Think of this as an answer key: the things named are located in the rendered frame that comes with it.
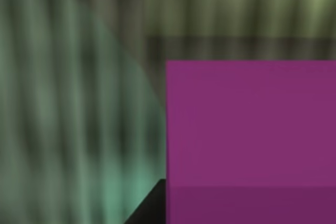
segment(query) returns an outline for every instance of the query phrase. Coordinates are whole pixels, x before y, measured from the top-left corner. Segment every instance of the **purple surface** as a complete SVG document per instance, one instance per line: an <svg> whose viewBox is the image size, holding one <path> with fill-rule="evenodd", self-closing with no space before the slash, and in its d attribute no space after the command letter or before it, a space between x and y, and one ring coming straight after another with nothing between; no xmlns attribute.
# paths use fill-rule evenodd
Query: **purple surface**
<svg viewBox="0 0 336 224"><path fill-rule="evenodd" d="M336 185L335 61L168 61L166 74L170 224L191 221L192 213L200 220L193 224L206 223L201 221L211 212L206 207L228 207L228 188L235 188L230 200L239 199L238 212L248 211L245 202L252 202L249 194L238 196L239 188L311 188L305 200L293 199L296 211L283 211L297 213L291 220L303 220L304 209L319 206L326 212L317 216L329 213L335 220L328 212L331 199L316 202L324 197L321 188L334 192ZM209 195L218 202L203 199ZM269 200L276 202L277 194ZM269 213L281 211L272 206ZM255 223L266 224L267 218ZM230 223L254 222L241 217Z"/></svg>

